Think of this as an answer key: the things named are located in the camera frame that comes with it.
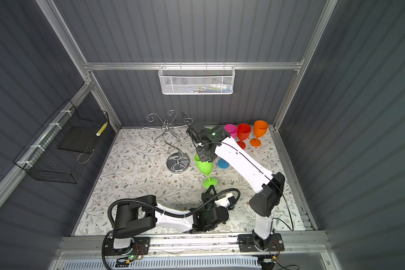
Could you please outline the pink wine glass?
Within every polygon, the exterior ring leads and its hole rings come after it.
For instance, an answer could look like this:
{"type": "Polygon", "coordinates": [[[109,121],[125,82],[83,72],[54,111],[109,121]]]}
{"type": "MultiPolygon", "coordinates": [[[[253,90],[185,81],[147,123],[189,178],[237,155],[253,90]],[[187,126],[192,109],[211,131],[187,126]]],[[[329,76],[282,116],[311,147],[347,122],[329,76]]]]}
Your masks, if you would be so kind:
{"type": "Polygon", "coordinates": [[[224,129],[231,135],[232,138],[236,138],[238,129],[234,124],[226,124],[224,129]]]}

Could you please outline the green wine glass back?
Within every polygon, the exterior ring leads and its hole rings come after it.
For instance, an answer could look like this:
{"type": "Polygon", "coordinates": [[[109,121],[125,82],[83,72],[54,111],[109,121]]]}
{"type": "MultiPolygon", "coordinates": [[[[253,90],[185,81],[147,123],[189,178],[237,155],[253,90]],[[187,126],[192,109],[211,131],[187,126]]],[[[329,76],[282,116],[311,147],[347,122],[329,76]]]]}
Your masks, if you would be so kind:
{"type": "Polygon", "coordinates": [[[203,186],[208,189],[210,186],[216,186],[218,184],[217,179],[211,178],[210,174],[213,170],[213,164],[210,162],[202,162],[199,155],[195,155],[194,160],[196,162],[199,171],[206,175],[207,179],[203,182],[203,186]]]}

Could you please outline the blue wine glass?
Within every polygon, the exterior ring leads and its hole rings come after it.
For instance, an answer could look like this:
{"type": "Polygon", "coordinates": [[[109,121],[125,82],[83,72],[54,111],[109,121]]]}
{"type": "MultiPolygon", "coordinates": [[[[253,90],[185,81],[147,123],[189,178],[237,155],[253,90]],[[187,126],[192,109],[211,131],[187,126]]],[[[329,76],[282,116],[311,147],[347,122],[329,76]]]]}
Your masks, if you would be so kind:
{"type": "Polygon", "coordinates": [[[227,163],[224,159],[219,159],[217,164],[221,169],[227,169],[230,166],[229,163],[227,163]]]}

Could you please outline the chrome wine glass rack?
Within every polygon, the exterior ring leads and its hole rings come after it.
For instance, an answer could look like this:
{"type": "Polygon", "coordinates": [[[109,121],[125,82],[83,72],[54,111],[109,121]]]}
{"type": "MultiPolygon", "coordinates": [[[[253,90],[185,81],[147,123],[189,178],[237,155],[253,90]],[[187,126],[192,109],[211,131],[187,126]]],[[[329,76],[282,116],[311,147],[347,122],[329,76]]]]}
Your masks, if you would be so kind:
{"type": "Polygon", "coordinates": [[[177,129],[188,127],[194,122],[182,114],[184,124],[175,126],[174,121],[178,116],[178,111],[172,109],[167,112],[167,117],[163,120],[157,113],[150,113],[146,119],[152,123],[157,118],[161,122],[159,128],[156,127],[143,127],[138,132],[141,138],[147,138],[151,135],[150,132],[157,132],[153,137],[153,143],[157,147],[167,146],[166,151],[166,168],[173,174],[181,174],[188,170],[190,166],[189,156],[179,148],[179,144],[188,136],[186,131],[177,131],[177,129]]]}

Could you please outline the red wine glass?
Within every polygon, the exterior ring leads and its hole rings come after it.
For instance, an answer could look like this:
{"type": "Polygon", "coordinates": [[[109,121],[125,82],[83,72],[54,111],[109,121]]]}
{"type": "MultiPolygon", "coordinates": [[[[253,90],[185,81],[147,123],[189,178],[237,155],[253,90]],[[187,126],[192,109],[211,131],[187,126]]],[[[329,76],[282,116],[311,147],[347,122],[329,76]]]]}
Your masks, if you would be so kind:
{"type": "Polygon", "coordinates": [[[251,131],[252,131],[252,128],[248,124],[243,123],[243,124],[240,124],[237,126],[237,138],[238,138],[237,144],[242,149],[246,148],[246,143],[244,141],[249,138],[251,131]]]}

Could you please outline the orange wine glass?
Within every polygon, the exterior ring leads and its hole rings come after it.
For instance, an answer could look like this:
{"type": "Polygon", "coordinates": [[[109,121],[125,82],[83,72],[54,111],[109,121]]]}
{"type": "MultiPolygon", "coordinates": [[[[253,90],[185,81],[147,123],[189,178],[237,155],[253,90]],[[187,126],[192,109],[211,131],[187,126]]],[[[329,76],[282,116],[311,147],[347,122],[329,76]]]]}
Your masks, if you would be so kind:
{"type": "Polygon", "coordinates": [[[261,141],[259,140],[261,137],[265,135],[269,128],[269,125],[267,122],[263,120],[257,120],[254,123],[254,136],[255,138],[251,139],[250,144],[254,147],[260,147],[261,146],[261,141]]]}

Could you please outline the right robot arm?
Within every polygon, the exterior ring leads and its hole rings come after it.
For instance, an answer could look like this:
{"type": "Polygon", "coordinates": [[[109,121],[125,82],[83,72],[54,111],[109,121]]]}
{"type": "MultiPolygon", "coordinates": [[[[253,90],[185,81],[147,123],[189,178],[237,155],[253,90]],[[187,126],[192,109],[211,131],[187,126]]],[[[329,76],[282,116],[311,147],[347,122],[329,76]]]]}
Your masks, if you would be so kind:
{"type": "Polygon", "coordinates": [[[255,192],[249,201],[256,213],[253,243],[257,249],[267,250],[274,232],[275,209],[284,195],[285,176],[280,172],[274,174],[260,165],[222,126],[206,128],[200,123],[192,123],[186,132],[202,162],[212,162],[219,157],[250,184],[255,192]]]}

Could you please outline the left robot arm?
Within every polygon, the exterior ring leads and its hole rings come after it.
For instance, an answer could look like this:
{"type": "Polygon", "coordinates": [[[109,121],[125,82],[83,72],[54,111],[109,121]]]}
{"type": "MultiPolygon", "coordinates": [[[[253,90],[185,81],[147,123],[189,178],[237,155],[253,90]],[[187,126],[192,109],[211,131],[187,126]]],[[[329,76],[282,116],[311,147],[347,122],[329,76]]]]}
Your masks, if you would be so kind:
{"type": "Polygon", "coordinates": [[[144,255],[144,248],[134,244],[133,238],[155,227],[195,234],[212,231],[229,219],[241,196],[236,188],[219,193],[213,185],[201,194],[202,205],[187,211],[167,208],[156,201],[156,196],[145,195],[139,198],[125,198],[114,201],[107,210],[111,230],[102,241],[101,258],[103,266],[111,267],[106,261],[107,241],[112,239],[113,249],[126,250],[123,256],[130,261],[144,255]]]}

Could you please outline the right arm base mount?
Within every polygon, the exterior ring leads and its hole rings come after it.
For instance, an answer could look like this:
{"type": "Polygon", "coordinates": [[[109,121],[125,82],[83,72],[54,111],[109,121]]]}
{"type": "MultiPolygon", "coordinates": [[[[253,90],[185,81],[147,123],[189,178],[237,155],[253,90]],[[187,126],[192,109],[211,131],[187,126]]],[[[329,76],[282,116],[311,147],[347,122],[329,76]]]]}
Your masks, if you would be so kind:
{"type": "Polygon", "coordinates": [[[237,243],[241,252],[283,252],[285,250],[282,237],[277,233],[270,234],[265,240],[254,233],[241,234],[238,235],[237,243]]]}

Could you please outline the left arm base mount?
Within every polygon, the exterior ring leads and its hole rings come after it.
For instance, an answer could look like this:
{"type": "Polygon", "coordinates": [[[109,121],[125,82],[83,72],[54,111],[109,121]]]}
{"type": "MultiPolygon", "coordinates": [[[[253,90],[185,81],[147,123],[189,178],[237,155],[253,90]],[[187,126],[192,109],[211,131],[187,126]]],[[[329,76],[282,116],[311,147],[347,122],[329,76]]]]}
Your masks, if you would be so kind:
{"type": "Polygon", "coordinates": [[[108,237],[103,244],[105,256],[147,255],[150,247],[149,237],[113,238],[108,237]]]}

